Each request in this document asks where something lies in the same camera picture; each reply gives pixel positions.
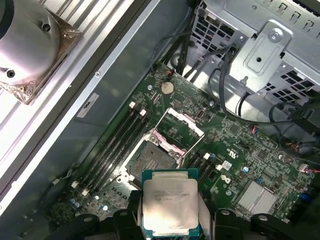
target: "ventilation holes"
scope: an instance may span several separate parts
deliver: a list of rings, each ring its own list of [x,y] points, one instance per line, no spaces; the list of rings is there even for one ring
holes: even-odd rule
[[[303,97],[314,98],[318,95],[318,92],[312,89],[314,84],[307,79],[302,79],[298,76],[298,73],[294,70],[280,76],[291,86],[290,88],[300,94]]]
[[[272,93],[276,98],[278,98],[282,102],[295,102],[296,100],[299,100],[300,97],[298,97],[296,94],[291,92],[290,90],[284,88],[282,90],[279,90],[277,92]]]

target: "capacitor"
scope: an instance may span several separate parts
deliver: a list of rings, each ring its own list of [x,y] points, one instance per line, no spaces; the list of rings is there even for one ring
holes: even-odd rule
[[[241,170],[246,174],[249,172],[249,168],[247,166],[242,167]]]
[[[108,211],[108,205],[103,205],[102,210],[103,211]]]

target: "chip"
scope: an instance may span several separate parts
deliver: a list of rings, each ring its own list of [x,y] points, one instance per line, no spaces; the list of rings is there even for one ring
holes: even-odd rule
[[[148,142],[136,163],[130,167],[129,172],[141,181],[143,170],[172,169],[175,164],[176,161],[171,156],[153,143]]]
[[[267,155],[268,155],[268,153],[267,153],[266,151],[261,150],[261,151],[258,153],[257,157],[260,158],[261,160],[263,160],[263,159],[266,158]]]
[[[236,134],[239,130],[239,127],[237,125],[232,125],[230,128],[229,128],[229,131],[233,134]]]

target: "cable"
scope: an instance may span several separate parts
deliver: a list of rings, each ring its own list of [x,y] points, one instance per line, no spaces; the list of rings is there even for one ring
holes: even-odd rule
[[[185,27],[184,31],[191,31],[192,27],[194,25],[194,21],[196,19],[196,15],[193,11],[190,12],[190,19],[188,21],[187,26]],[[186,67],[187,63],[187,56],[188,56],[188,49],[189,49],[189,39],[190,39],[191,33],[185,35],[182,41],[181,51],[178,59],[178,64],[176,67],[176,72],[180,75],[184,73],[184,69]]]
[[[205,55],[202,55],[201,57],[203,60],[198,59],[195,64],[191,67],[191,69],[183,76],[185,79],[187,79],[198,67],[210,56],[215,56],[219,54],[224,54],[226,51],[230,49],[230,46],[218,49],[216,51],[211,51],[206,53]]]
[[[213,90],[212,85],[211,85],[211,80],[212,80],[212,78],[215,76],[215,74],[216,74],[217,71],[221,71],[221,69],[218,68],[218,67],[215,68],[215,69],[212,71],[212,73],[210,74],[209,78],[208,78],[208,89],[209,89],[210,93],[212,94],[212,97],[214,97],[215,94],[214,94],[214,90]]]
[[[50,182],[49,186],[46,187],[46,189],[44,190],[44,192],[42,193],[41,197],[39,198],[39,201],[37,203],[37,208],[38,209],[42,209],[44,208],[44,204],[45,204],[45,201],[47,199],[47,196],[49,194],[49,192],[51,191],[51,189],[57,185],[60,180],[63,180],[63,179],[67,179],[67,178],[70,178],[71,174],[72,174],[73,170],[72,169],[69,169],[66,173],[65,176],[61,176],[61,177],[58,177],[56,178],[55,180],[53,180],[52,182]]]
[[[238,121],[245,124],[260,125],[260,126],[292,124],[292,121],[260,122],[260,121],[247,120],[247,119],[238,117],[227,110],[226,102],[225,102],[225,79],[230,68],[231,59],[234,56],[234,54],[235,54],[235,51],[231,49],[227,51],[227,53],[225,54],[224,62],[222,64],[220,78],[219,78],[219,96],[220,96],[221,107],[224,114],[234,121]]]
[[[154,69],[154,62],[155,62],[155,57],[156,57],[156,54],[158,52],[158,49],[159,47],[161,46],[161,44],[165,41],[165,40],[168,40],[168,39],[171,39],[171,38],[177,38],[177,37],[180,37],[180,36],[184,36],[184,35],[188,35],[192,33],[192,31],[185,31],[185,32],[181,32],[181,33],[177,33],[177,34],[174,34],[174,35],[170,35],[170,36],[165,36],[163,38],[161,38],[161,40],[158,42],[158,44],[155,46],[152,54],[151,54],[151,64],[150,64],[150,70],[153,74],[163,74],[165,73],[165,71],[163,72],[156,72],[155,69]]]

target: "sticker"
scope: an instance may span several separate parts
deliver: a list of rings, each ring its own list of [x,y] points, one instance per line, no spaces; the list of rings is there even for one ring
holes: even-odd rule
[[[224,162],[222,163],[222,167],[223,167],[225,170],[227,170],[227,171],[230,170],[231,166],[232,166],[232,163],[230,163],[230,162],[228,162],[228,161],[224,161]]]
[[[77,118],[84,118],[87,115],[87,113],[89,112],[89,110],[91,109],[91,107],[95,104],[98,97],[99,97],[98,94],[93,93],[91,95],[91,97],[89,98],[89,100],[85,103],[83,108],[78,113]]]

